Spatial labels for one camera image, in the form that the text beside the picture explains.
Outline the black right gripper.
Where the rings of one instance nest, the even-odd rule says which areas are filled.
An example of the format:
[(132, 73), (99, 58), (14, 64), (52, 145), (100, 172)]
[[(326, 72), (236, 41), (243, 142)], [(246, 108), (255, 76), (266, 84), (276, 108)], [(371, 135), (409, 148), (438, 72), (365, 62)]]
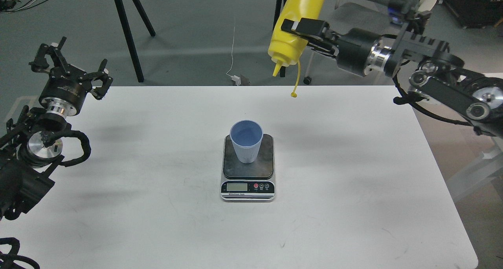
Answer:
[(284, 19), (281, 30), (300, 37), (323, 37), (325, 40), (308, 40), (307, 46), (323, 56), (334, 57), (334, 45), (338, 49), (336, 56), (339, 68), (364, 77), (368, 74), (368, 58), (372, 47), (379, 42), (381, 35), (364, 29), (353, 28), (345, 34), (329, 29), (323, 20), (301, 18), (300, 21)]

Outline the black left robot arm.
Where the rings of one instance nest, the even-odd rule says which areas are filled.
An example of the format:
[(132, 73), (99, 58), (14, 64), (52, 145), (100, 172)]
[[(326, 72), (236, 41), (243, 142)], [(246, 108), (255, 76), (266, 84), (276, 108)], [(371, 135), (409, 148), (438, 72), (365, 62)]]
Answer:
[(41, 44), (31, 70), (49, 78), (39, 97), (40, 107), (24, 106), (17, 121), (6, 122), (1, 138), (1, 218), (17, 219), (29, 212), (55, 185), (56, 167), (85, 162), (91, 153), (89, 138), (73, 130), (67, 117), (81, 112), (87, 94), (101, 100), (113, 78), (104, 59), (96, 72), (86, 72), (66, 61), (66, 41)]

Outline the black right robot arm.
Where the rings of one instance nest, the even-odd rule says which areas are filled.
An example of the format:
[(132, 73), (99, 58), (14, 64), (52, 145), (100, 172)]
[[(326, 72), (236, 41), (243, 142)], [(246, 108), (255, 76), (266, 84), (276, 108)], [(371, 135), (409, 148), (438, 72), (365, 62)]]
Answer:
[(388, 13), (394, 22), (401, 22), (391, 47), (383, 46), (384, 35), (362, 29), (351, 29), (344, 35), (329, 28), (323, 20), (301, 18), (284, 20), (281, 30), (307, 40), (313, 51), (334, 58), (339, 68), (359, 76), (371, 70), (396, 78), (404, 60), (417, 62), (409, 78), (417, 91), (401, 97), (395, 104), (410, 104), (433, 98), (451, 108), (472, 126), (477, 135), (502, 137), (502, 79), (464, 69), (464, 62), (449, 52), (443, 40), (423, 36), (430, 12), (417, 12), (408, 0), (390, 0)]

